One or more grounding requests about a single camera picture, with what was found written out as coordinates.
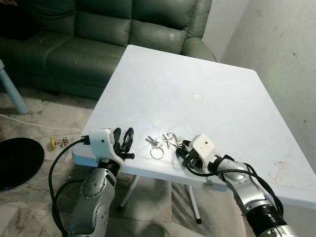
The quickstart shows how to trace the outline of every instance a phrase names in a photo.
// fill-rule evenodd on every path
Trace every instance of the light blue pole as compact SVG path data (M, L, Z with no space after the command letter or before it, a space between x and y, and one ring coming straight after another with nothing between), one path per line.
M0 80L3 83L3 86L6 92L9 94L16 110L19 114L24 115L29 112L29 107L23 100L22 96L15 88L14 84L10 80L8 74L4 70L4 64L0 59Z

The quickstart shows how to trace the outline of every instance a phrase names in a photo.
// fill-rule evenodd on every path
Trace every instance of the plastic table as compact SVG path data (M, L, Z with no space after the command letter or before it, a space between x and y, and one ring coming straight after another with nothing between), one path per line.
M145 140L205 133L222 155L251 164L283 203L316 209L316 176L253 70L129 45L82 135L102 127L134 128L125 173L225 191L217 177L188 172L172 151L153 159ZM72 152L75 163L97 165L89 146Z

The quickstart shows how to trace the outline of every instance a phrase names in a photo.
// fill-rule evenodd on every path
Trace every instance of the circular mark on table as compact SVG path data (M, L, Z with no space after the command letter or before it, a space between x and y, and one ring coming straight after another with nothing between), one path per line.
M198 93L194 93L192 94L192 98L196 101L202 101L203 100L203 96L201 94Z

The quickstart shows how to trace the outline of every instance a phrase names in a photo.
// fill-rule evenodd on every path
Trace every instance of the black disc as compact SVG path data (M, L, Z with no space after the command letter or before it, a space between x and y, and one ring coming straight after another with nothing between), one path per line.
M0 142L0 190L23 184L33 177L44 161L43 147L29 138Z

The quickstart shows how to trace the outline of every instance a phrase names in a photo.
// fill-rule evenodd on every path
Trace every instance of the sofa cushion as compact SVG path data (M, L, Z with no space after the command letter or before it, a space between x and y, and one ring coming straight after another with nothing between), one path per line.
M47 67L58 79L106 86L125 47L73 38L50 53Z
M20 66L24 71L47 74L46 60L51 51L72 36L37 32L28 40L0 38L0 58L7 66Z
M132 20L130 44L180 54L186 31Z
M133 0L132 18L184 30L196 0Z
M206 47L198 37L187 38L182 47L182 55L217 62L214 54Z
M188 38L203 37L211 5L211 0L197 0L188 28Z
M88 97L96 100L100 99L100 96L104 91L104 86L81 84L74 81L68 81L63 79L57 79L56 83L58 91L60 92L71 95Z
M75 36L127 46L132 0L77 0Z
M132 0L77 0L77 10L129 19Z
M84 11L77 12L77 37L127 46L129 30L130 19L102 16Z
M41 30L74 35L76 0L23 0L19 6Z

